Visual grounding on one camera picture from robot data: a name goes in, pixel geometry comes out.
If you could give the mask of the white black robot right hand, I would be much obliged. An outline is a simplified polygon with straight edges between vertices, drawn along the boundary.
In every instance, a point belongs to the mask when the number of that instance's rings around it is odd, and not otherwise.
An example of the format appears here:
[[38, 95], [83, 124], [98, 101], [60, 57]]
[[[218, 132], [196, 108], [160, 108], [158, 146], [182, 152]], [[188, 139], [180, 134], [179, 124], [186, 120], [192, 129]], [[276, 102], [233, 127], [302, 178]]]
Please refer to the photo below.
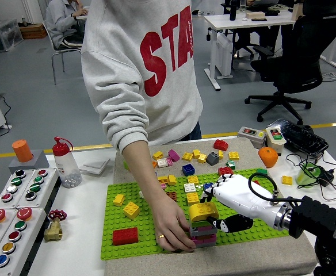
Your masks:
[[239, 174], [225, 174], [216, 183], [204, 190], [200, 202], [210, 201], [215, 197], [217, 201], [237, 212], [236, 215], [222, 219], [212, 216], [206, 218], [215, 228], [227, 232], [239, 232], [253, 226], [254, 219], [263, 220], [268, 226], [282, 231], [282, 204], [272, 205], [267, 198], [271, 193], [258, 184], [254, 184], [254, 191], [249, 188], [249, 180]]

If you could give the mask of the person's right hand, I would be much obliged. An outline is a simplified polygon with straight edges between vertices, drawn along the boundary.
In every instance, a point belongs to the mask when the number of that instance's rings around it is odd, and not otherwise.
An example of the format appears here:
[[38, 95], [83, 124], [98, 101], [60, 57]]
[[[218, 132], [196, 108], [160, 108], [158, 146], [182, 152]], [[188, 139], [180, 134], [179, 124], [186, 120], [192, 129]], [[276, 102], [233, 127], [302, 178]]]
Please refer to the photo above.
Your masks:
[[189, 225], [183, 210], [177, 203], [163, 195], [149, 204], [159, 246], [168, 251], [193, 251], [196, 245], [186, 234]]

